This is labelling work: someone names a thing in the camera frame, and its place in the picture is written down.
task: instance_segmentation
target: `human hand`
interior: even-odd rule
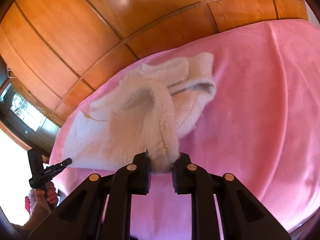
[[[52,182],[48,183],[48,191],[47,195],[45,196],[45,192],[42,189],[37,188],[34,192],[35,198],[37,203],[43,208],[46,209],[47,204],[45,201],[49,202],[50,204],[57,204],[58,203],[58,194],[56,193],[56,188]]]

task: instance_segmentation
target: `folded garment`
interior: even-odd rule
[[[179,138],[215,95],[212,65],[212,54],[203,52],[132,70],[77,113],[63,158],[71,158],[72,167],[115,171],[148,150],[153,171],[168,171],[179,157]]]

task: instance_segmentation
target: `pink bedsheet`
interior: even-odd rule
[[[210,173],[235,174],[291,230],[320,206],[320,30],[304,20],[256,23],[135,62],[68,118],[50,163],[61,161],[75,113],[110,92],[127,71],[204,51],[214,55],[217,94],[180,150]],[[69,194],[91,173],[112,172],[67,168],[54,182]],[[153,175],[148,196],[132,198],[131,233],[191,239],[190,203],[189,195],[174,193],[170,174]]]

